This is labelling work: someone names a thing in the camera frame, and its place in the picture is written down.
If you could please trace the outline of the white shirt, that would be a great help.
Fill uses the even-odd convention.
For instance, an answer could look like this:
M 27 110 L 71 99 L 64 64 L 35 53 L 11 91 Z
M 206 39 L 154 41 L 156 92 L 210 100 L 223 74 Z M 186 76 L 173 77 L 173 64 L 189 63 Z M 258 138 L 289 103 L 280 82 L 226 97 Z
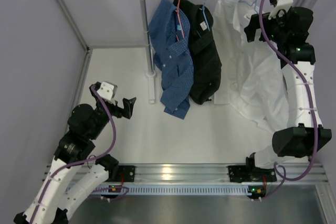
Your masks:
M 248 42 L 244 28 L 258 8 L 248 0 L 219 0 L 213 36 L 222 63 L 217 105 L 229 104 L 258 127 L 275 132 L 287 127 L 289 105 L 280 60 L 267 43 Z

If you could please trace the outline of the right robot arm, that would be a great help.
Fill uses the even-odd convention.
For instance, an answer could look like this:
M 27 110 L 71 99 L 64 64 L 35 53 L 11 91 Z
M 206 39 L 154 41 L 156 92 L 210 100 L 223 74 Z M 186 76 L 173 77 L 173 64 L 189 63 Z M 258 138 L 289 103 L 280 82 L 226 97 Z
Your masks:
M 293 158 L 310 157 L 313 163 L 317 152 L 332 138 L 331 130 L 323 127 L 316 106 L 313 83 L 316 57 L 314 47 L 306 42 L 312 22 L 312 10 L 291 7 L 277 11 L 275 16 L 253 14 L 244 29 L 248 42 L 253 42 L 256 31 L 263 28 L 259 40 L 271 40 L 277 45 L 289 103 L 286 128 L 273 134 L 267 148 L 246 159 L 252 161 L 244 168 L 250 180 L 261 177 L 264 169 Z

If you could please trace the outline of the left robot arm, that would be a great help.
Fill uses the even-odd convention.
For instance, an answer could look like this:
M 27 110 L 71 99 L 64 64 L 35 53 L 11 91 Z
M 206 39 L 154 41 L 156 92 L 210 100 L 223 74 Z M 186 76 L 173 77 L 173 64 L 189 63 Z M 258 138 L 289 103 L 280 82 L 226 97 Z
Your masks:
M 14 223 L 68 223 L 79 206 L 105 181 L 114 181 L 119 162 L 110 154 L 93 157 L 93 140 L 112 117 L 130 119 L 135 98 L 123 99 L 123 107 L 101 99 L 96 107 L 76 106 L 68 119 L 68 132 L 59 141 L 51 167 L 29 208 L 18 213 Z

